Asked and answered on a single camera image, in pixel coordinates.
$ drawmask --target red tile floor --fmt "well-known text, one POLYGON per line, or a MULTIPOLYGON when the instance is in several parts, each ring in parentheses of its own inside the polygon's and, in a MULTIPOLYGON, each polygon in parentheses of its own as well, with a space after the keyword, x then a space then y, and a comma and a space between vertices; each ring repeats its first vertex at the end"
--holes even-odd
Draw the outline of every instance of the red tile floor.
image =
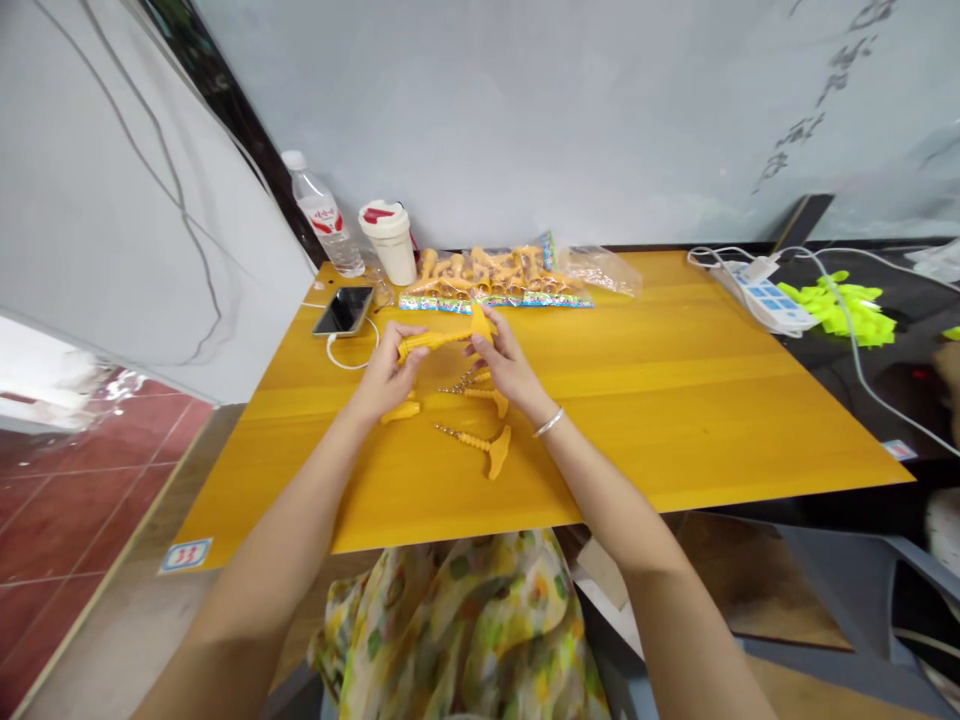
POLYGON ((212 410, 152 380, 91 404, 102 420, 83 433, 0 432, 0 717, 16 710, 212 410))

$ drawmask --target number label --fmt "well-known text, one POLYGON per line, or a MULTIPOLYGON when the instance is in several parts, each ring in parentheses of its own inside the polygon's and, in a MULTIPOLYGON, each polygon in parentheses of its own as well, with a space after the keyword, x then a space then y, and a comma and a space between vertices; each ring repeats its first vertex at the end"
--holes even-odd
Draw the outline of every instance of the number label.
POLYGON ((207 559, 211 543, 213 538, 174 545, 167 551, 167 556, 160 567, 160 574, 200 567, 207 559))

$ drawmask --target extension socket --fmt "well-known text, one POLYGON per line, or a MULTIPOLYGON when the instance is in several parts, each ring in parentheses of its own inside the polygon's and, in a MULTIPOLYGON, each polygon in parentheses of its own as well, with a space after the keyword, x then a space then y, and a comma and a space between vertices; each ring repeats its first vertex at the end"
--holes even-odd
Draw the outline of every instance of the extension socket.
POLYGON ((804 332, 820 324, 817 318, 784 295, 783 291, 769 280, 757 283, 744 280, 741 273, 747 265, 749 263, 725 262, 724 266, 729 272, 716 267, 710 269, 710 274, 719 280, 741 305, 749 304, 747 309, 772 333, 804 332))

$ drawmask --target plug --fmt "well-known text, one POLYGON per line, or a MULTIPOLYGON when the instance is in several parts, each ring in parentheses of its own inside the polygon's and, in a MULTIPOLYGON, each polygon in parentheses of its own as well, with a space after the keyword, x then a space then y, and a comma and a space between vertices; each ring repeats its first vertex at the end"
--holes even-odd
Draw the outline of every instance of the plug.
POLYGON ((773 258, 759 257, 740 271, 740 277, 748 284, 755 285, 773 275, 779 267, 773 258))

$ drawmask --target hand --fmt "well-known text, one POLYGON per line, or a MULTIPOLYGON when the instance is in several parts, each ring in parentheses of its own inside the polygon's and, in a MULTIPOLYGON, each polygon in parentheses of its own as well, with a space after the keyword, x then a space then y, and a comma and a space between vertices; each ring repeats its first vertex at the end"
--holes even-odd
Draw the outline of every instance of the hand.
POLYGON ((401 368, 400 342, 412 335, 422 335, 427 328, 403 325, 391 320, 383 331, 380 345, 370 356, 370 362, 360 380, 360 386, 354 391, 347 403, 345 412, 364 423, 373 424, 380 416, 407 399, 413 390, 413 381, 417 377, 417 368, 430 354, 430 349, 414 348, 401 368))
POLYGON ((960 396, 960 342, 947 343, 937 350, 933 364, 950 389, 950 394, 955 398, 960 396))
POLYGON ((482 307, 483 314, 497 329, 494 344, 491 345, 480 335, 474 335, 463 355, 467 357, 474 352, 480 355, 481 359, 474 367, 489 367, 497 390, 520 408, 534 427, 541 427, 557 413, 560 406, 543 389, 509 323, 492 307, 482 307))

